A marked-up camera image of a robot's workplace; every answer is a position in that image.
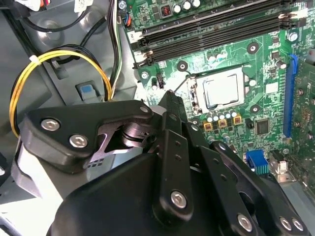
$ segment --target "yellow wire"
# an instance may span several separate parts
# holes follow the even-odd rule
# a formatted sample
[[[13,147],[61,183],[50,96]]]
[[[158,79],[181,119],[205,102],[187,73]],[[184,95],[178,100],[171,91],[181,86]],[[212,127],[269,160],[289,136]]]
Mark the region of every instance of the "yellow wire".
[[[105,73],[102,71],[102,69],[94,61],[92,61],[90,58],[86,57],[85,55],[80,54],[78,52],[68,51],[68,50],[57,50],[57,51],[51,51],[51,52],[44,53],[44,54],[40,55],[38,57],[38,61],[40,63],[43,63],[44,61],[49,60],[51,58],[61,57],[61,56],[77,56],[77,57],[81,57],[81,58],[85,59],[87,62],[89,62],[100,73],[100,75],[101,75],[101,77],[102,77],[102,79],[106,85],[107,98],[108,98],[108,100],[111,99],[112,88],[111,88],[111,85],[109,83],[107,76],[105,75]],[[19,76],[19,79],[16,83],[16,86],[15,86],[13,94],[12,94],[12,98],[10,101],[9,117],[10,117],[10,124],[11,124],[12,131],[16,137],[18,137],[19,135],[14,128],[14,111],[16,109],[16,106],[17,106],[19,97],[21,95],[22,89],[24,87],[24,84],[26,82],[26,79],[29,77],[31,72],[37,66],[38,66],[38,62],[31,62],[30,64],[28,64],[28,66],[22,71],[21,75]]]

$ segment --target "integrated circuit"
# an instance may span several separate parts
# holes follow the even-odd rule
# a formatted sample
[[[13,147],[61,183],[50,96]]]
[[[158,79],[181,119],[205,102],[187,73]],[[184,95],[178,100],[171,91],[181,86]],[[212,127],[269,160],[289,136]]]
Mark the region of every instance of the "integrated circuit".
[[[258,120],[255,123],[256,135],[268,134],[270,131],[269,119]]]

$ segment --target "chip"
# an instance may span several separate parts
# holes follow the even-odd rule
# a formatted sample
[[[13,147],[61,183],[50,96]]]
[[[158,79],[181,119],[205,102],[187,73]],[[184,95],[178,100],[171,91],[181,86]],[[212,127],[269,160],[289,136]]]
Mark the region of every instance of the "chip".
[[[153,14],[154,19],[159,20],[161,17],[159,16],[159,13]]]
[[[158,13],[158,7],[157,6],[152,7],[152,12],[153,14]]]
[[[242,123],[242,118],[240,116],[233,118],[234,125]]]
[[[269,119],[263,119],[256,122],[256,135],[268,134],[269,133]]]
[[[272,52],[272,53],[271,53],[271,59],[276,59],[276,58],[279,58],[279,56],[280,56],[280,54],[279,54],[279,52],[278,52],[278,51],[276,51],[276,52]]]
[[[273,43],[279,43],[279,38],[278,38],[278,37],[273,38],[273,39],[272,39],[272,42],[273,42]]]
[[[212,124],[211,123],[204,123],[203,128],[206,132],[209,132],[212,130]]]
[[[225,127],[227,127],[226,120],[225,119],[219,120],[219,128],[225,128]]]

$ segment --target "screw hole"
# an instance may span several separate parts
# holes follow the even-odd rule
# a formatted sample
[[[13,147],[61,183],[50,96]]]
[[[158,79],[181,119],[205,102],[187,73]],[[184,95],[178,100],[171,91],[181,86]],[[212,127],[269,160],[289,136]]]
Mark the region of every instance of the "screw hole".
[[[182,160],[182,157],[181,157],[180,155],[175,155],[175,159],[176,159],[177,161],[181,161],[181,160]]]
[[[146,107],[140,107],[140,110],[142,110],[142,111],[145,112],[145,113],[148,113],[148,112],[149,112],[148,108],[146,108]]]
[[[171,117],[173,120],[177,120],[176,116],[174,114],[170,114],[169,117]]]
[[[221,175],[221,178],[224,180],[224,181],[227,181],[227,177],[225,175]]]
[[[149,142],[149,143],[153,143],[153,142],[155,142],[157,140],[157,137],[155,136],[155,135],[151,135],[151,136],[149,136],[148,138],[147,138],[147,141]]]

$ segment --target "capacitor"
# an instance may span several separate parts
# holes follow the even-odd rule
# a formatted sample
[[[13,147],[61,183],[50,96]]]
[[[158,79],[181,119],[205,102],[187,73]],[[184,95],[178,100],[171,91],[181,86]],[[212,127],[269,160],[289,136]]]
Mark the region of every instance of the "capacitor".
[[[189,1],[183,1],[182,2],[182,9],[184,11],[188,11],[191,8],[191,3]]]
[[[230,119],[231,118],[231,114],[230,112],[224,112],[225,118]]]
[[[278,60],[276,62],[276,67],[278,67],[280,69],[286,69],[286,64],[282,60]]]
[[[156,81],[152,81],[152,86],[151,86],[152,90],[157,90],[158,88],[158,83]]]
[[[208,56],[208,62],[209,62],[210,64],[214,63],[215,61],[216,61],[216,57],[214,57],[214,56]]]
[[[173,5],[173,12],[174,13],[176,13],[176,14],[178,14],[178,13],[180,13],[181,12],[181,6],[179,5],[179,4],[175,4],[175,5]]]
[[[194,8],[198,8],[200,6],[200,0],[191,0],[190,2]]]
[[[217,58],[218,61],[222,61],[224,59],[224,55],[219,53],[219,54],[216,55],[216,58]]]
[[[212,143],[214,140],[215,140],[215,137],[213,137],[213,136],[208,136],[208,141],[209,141],[210,143]]]
[[[207,115],[207,121],[211,123],[213,121],[212,115]]]
[[[230,111],[232,117],[237,117],[237,113],[235,111]]]
[[[218,121],[219,120],[219,117],[217,115],[213,116],[213,120],[214,121]]]
[[[226,133],[222,134],[222,138],[226,143],[230,142],[231,139],[230,136]]]
[[[229,146],[229,148],[230,148],[234,153],[237,153],[237,150],[236,150],[236,148],[235,148],[235,146],[234,146],[233,144],[231,144],[231,145]]]
[[[219,119],[224,119],[225,118],[225,115],[223,115],[223,113],[219,113]]]

